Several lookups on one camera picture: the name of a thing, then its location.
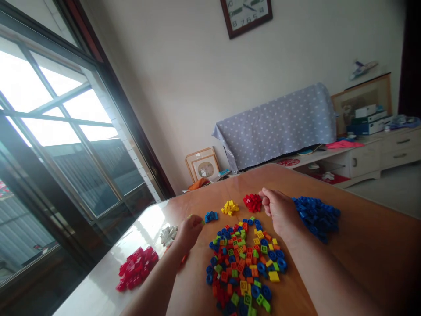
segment drawer handle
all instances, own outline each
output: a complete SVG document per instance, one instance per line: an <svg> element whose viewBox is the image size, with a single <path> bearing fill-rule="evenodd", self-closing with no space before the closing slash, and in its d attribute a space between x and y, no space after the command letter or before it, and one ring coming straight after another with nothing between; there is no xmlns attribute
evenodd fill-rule
<svg viewBox="0 0 421 316"><path fill-rule="evenodd" d="M400 155L397 155L397 156L393 156L393 158L403 158L403 157L405 157L407 154L400 154Z"/></svg>
<svg viewBox="0 0 421 316"><path fill-rule="evenodd" d="M409 141L411 141L411 139L407 139L407 140L403 140L403 141L400 141L400 142L396 142L398 145L399 144L404 144L404 143L407 143L407 142L409 142Z"/></svg>

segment box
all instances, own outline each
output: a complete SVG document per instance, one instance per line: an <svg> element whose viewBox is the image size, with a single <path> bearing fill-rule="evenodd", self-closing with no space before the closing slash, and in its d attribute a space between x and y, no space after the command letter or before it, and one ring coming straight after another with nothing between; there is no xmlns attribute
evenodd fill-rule
<svg viewBox="0 0 421 316"><path fill-rule="evenodd" d="M376 113L376 104L355 110L355 118L366 117Z"/></svg>
<svg viewBox="0 0 421 316"><path fill-rule="evenodd" d="M374 113L372 115L365 116L365 117L362 117L362 118L353 118L351 120L351 124L354 125L354 124L371 123L371 122L380 120L382 118L385 118L386 116L387 116L387 112L381 111L381 112Z"/></svg>
<svg viewBox="0 0 421 316"><path fill-rule="evenodd" d="M354 135L371 135L381 132L385 129L385 119L363 124L353 124L346 127L347 132L353 132Z"/></svg>

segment wall clock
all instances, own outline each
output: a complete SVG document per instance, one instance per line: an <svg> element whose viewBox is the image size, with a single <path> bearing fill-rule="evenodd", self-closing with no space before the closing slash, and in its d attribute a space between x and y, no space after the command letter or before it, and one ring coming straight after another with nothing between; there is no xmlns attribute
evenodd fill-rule
<svg viewBox="0 0 421 316"><path fill-rule="evenodd" d="M230 40L270 21L271 0L221 0Z"/></svg>

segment wooden clock frame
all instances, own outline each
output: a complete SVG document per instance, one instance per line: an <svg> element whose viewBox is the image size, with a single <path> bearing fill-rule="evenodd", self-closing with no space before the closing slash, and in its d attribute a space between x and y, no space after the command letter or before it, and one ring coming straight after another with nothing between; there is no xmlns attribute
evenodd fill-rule
<svg viewBox="0 0 421 316"><path fill-rule="evenodd" d="M240 36L270 20L273 19L273 14L272 14L272 3L271 0L267 0L268 2L268 14L266 14L265 16L262 16L261 18L258 18L254 21L252 21L251 23L248 23L247 25L236 29L235 31L232 30L232 25L231 25L231 19L229 18L229 11L228 11L228 6L227 6L227 2L226 0L221 0L221 5L222 5L222 11L224 12L224 17L225 17L225 23L227 25L227 30L228 30L228 35L229 35L229 39L233 39L236 38L237 36Z"/></svg>

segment pink cloth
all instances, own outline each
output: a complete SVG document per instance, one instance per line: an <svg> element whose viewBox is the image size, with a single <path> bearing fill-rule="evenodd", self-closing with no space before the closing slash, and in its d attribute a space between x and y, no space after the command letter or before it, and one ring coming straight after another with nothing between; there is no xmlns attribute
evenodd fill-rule
<svg viewBox="0 0 421 316"><path fill-rule="evenodd" d="M331 144L326 144L326 148L328 149L338 149L338 148L354 148L354 147L363 147L364 144L361 143L351 143L347 142L346 140L341 140L339 142L334 142Z"/></svg>

